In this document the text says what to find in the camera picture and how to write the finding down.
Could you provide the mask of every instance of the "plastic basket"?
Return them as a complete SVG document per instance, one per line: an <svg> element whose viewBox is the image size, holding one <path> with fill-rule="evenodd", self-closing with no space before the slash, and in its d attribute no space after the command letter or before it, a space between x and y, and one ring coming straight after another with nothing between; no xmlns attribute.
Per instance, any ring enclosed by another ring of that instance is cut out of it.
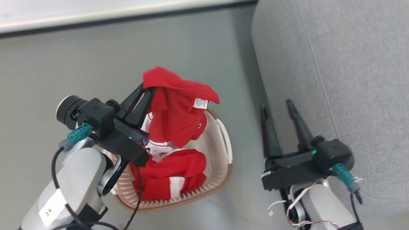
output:
<svg viewBox="0 0 409 230"><path fill-rule="evenodd" d="M202 199L220 191L228 182L233 155L229 135L216 113L207 109L205 115L209 121L206 131L197 139L190 141L184 148L197 149L206 156L206 169L204 174L207 179L197 190L181 194L180 198L171 200L144 201L142 200L138 212L155 212L168 208L178 207ZM104 152L114 162L115 156ZM133 212L138 202L138 195L133 187L134 177L129 166L124 170L117 184L112 189L116 200L126 209Z"/></svg>

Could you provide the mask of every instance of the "white basket handle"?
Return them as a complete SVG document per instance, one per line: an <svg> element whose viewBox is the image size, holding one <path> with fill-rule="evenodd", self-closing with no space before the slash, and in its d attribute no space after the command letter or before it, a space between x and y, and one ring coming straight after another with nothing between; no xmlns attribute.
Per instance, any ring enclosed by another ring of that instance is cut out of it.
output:
<svg viewBox="0 0 409 230"><path fill-rule="evenodd" d="M227 133L226 127L223 124L223 122L220 121L220 119L216 119L216 121L217 121L217 128L219 130L219 133L221 133L221 136L223 137L223 140L222 140L223 149L225 151L225 154L227 155L229 164L231 164L233 162L233 151L231 149L231 142L230 142L229 134Z"/></svg>

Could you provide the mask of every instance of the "gray fabric sofa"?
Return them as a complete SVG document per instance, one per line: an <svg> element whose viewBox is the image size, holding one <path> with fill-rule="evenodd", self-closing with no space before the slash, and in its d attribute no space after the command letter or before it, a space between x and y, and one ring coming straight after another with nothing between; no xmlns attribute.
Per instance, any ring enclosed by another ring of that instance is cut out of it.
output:
<svg viewBox="0 0 409 230"><path fill-rule="evenodd" d="M362 217L409 210L409 2L260 0L253 43L280 145L297 148L285 100L313 135L355 155ZM350 207L348 192L330 179Z"/></svg>

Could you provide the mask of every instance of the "white care label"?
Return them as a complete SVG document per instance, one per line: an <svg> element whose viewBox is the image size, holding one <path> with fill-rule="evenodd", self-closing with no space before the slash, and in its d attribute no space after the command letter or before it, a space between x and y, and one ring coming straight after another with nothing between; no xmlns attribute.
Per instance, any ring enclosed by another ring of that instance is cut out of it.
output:
<svg viewBox="0 0 409 230"><path fill-rule="evenodd" d="M194 108L207 109L207 100L203 100L201 98L196 98L193 107Z"/></svg>
<svg viewBox="0 0 409 230"><path fill-rule="evenodd" d="M61 193L61 189L57 189L54 195L50 197L45 206L38 213L46 227L48 227L64 210L66 204L67 202Z"/></svg>

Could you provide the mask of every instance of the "red cloth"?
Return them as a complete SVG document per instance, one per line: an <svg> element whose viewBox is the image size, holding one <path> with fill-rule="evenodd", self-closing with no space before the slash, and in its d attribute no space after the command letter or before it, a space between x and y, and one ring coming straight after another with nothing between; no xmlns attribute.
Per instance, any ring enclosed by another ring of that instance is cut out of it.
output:
<svg viewBox="0 0 409 230"><path fill-rule="evenodd" d="M178 148L196 140L207 126L205 110L193 107L195 99L219 103L219 96L210 86L183 80L162 67L144 73L144 88L149 87L156 87L149 110L153 115L148 129L151 140L171 141Z"/></svg>
<svg viewBox="0 0 409 230"><path fill-rule="evenodd" d="M183 177L179 194L189 193L199 188L205 181L203 171L206 168L206 157L195 149L184 149L166 156L162 161L149 159L145 167L140 167L143 194L146 201L171 199L171 178ZM130 163L130 169L135 177L133 183L139 194L139 178L136 167Z"/></svg>

